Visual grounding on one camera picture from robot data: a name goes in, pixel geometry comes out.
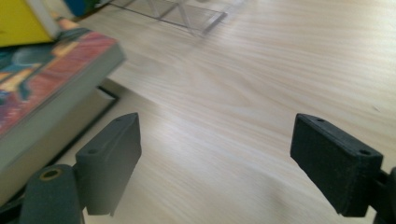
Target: thick book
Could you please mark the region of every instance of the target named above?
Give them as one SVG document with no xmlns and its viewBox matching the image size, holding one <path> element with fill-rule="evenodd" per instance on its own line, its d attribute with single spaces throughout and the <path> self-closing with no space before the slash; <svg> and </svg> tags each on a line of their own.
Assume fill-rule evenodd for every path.
<svg viewBox="0 0 396 224">
<path fill-rule="evenodd" d="M 110 2 L 110 0 L 64 0 L 64 2 L 69 7 L 70 11 L 75 16 L 79 17 L 104 6 Z"/>
<path fill-rule="evenodd" d="M 9 180 L 2 176 L 17 179 L 20 174 L 11 171 L 18 160 L 124 59 L 115 39 L 66 19 L 57 21 L 63 31 L 56 42 L 0 49 L 0 203 L 9 196 L 2 190 Z M 74 123 L 68 129 L 77 126 Z M 45 149 L 49 154 L 56 150 Z M 25 164 L 43 166 L 46 162 L 35 155 Z"/>
<path fill-rule="evenodd" d="M 51 42 L 60 31 L 44 0 L 0 1 L 0 48 Z"/>
</svg>

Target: book cover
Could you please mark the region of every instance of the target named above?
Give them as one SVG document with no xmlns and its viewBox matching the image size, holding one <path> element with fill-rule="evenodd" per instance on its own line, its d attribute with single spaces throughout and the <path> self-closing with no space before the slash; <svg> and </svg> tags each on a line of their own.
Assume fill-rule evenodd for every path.
<svg viewBox="0 0 396 224">
<path fill-rule="evenodd" d="M 43 0 L 0 1 L 0 47 L 51 42 L 59 32 Z"/>
<path fill-rule="evenodd" d="M 57 42 L 0 49 L 0 138 L 117 45 L 67 19 L 58 23 Z"/>
<path fill-rule="evenodd" d="M 64 2 L 75 16 L 83 16 L 105 5 L 110 0 L 64 0 Z"/>
</svg>

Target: wood grain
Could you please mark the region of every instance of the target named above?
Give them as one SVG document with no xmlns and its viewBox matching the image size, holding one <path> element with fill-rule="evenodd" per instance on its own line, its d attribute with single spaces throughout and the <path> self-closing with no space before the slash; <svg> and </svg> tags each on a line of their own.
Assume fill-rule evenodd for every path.
<svg viewBox="0 0 396 224">
<path fill-rule="evenodd" d="M 206 38 L 109 6 L 80 24 L 128 57 L 110 79 L 139 112 L 143 157 L 116 215 L 87 223 L 372 223 L 336 215 L 290 158 L 296 113 L 396 165 L 396 4 L 250 0 Z"/>
</svg>

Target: light wood surface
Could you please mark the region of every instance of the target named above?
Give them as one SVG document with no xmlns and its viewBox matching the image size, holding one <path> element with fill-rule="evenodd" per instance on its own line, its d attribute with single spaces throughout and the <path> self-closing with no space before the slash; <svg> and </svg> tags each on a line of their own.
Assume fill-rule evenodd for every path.
<svg viewBox="0 0 396 224">
<path fill-rule="evenodd" d="M 128 91 L 60 162 L 130 112 L 143 144 L 116 215 L 87 223 L 372 223 L 338 216 L 290 141 L 306 113 L 396 166 L 394 1 L 250 0 L 206 38 L 111 6 L 80 24 L 121 42 Z"/>
</svg>

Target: yellow object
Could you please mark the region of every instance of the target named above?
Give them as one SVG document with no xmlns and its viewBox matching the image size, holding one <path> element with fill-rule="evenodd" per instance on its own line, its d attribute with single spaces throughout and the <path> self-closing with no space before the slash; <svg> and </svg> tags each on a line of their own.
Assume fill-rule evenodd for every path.
<svg viewBox="0 0 396 224">
<path fill-rule="evenodd" d="M 59 31 L 42 0 L 0 1 L 0 48 L 50 42 Z"/>
</svg>

